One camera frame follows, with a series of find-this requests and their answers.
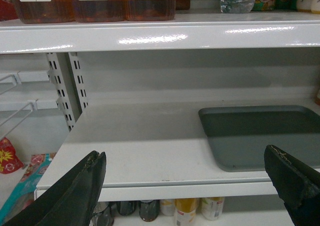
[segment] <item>white can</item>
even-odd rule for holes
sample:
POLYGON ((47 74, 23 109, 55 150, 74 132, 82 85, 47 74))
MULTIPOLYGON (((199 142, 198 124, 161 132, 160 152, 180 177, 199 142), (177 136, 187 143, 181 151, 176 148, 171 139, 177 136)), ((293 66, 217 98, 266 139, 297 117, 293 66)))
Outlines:
POLYGON ((208 220, 216 220, 222 214, 224 197, 204 197, 201 200, 201 213, 208 220))
POLYGON ((175 200, 174 199, 161 199, 160 211, 166 216, 173 216, 175 213, 175 200))

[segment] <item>metal bracket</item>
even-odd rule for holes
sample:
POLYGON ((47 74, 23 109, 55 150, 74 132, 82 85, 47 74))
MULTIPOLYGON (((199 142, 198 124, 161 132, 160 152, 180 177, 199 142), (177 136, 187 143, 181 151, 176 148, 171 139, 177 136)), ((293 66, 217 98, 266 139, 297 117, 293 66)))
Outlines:
POLYGON ((23 107, 21 107, 20 109, 18 109, 17 111, 15 111, 13 114, 11 114, 5 121, 3 121, 2 123, 0 123, 0 127, 2 125, 4 125, 6 122, 8 122, 10 119, 12 119, 15 115, 18 114, 18 112, 22 111, 24 108, 30 106, 30 111, 23 117, 23 119, 21 119, 14 127, 12 127, 7 133, 5 133, 4 135, 2 135, 0 137, 0 140, 2 140, 4 137, 6 137, 9 133, 11 133, 16 127, 19 126, 20 123, 22 123, 33 111, 38 110, 37 107, 37 101, 36 100, 32 100, 32 101, 28 101, 28 103, 26 103, 23 107))
POLYGON ((7 76, 4 76, 4 77, 0 78, 0 82, 4 81, 5 79, 8 79, 8 78, 11 78, 12 86, 10 88, 4 90, 4 91, 1 91, 0 95, 2 95, 3 93, 5 93, 7 91, 10 91, 12 88, 15 88, 18 84, 21 84, 21 80, 20 80, 20 77, 18 75, 18 72, 16 74, 9 74, 7 76))

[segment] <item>red snack bag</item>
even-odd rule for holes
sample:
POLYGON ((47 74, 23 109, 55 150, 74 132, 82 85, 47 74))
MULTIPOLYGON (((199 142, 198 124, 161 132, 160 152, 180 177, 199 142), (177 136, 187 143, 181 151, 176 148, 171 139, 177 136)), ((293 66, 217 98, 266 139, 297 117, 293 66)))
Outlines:
POLYGON ((11 142, 4 138, 0 141, 0 173, 8 174, 23 167, 23 163, 16 156, 16 150, 11 142))
POLYGON ((0 21, 18 19, 11 0, 0 0, 0 21))

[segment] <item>white metal shelf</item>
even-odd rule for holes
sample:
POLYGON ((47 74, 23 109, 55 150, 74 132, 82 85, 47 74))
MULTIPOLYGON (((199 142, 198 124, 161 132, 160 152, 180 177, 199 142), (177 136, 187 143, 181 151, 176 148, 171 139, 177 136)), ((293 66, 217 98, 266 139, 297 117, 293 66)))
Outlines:
POLYGON ((311 13, 178 12, 168 22, 0 23, 0 54, 150 49, 318 47, 320 17, 311 13))
MULTIPOLYGON (((38 195, 92 150, 107 155, 100 201, 276 194, 265 171, 225 172, 212 156, 198 110, 233 103, 90 105, 37 185, 38 195)), ((236 105, 302 105, 320 112, 311 99, 236 105)))

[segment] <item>gray plastic tray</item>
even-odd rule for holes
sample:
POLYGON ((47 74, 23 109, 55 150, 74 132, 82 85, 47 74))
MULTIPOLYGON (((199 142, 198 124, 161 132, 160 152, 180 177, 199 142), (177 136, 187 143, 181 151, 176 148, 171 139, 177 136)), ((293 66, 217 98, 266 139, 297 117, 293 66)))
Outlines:
POLYGON ((203 108, 199 117, 222 170, 264 170, 264 151, 269 144, 313 168, 320 167, 320 116, 308 108, 203 108))

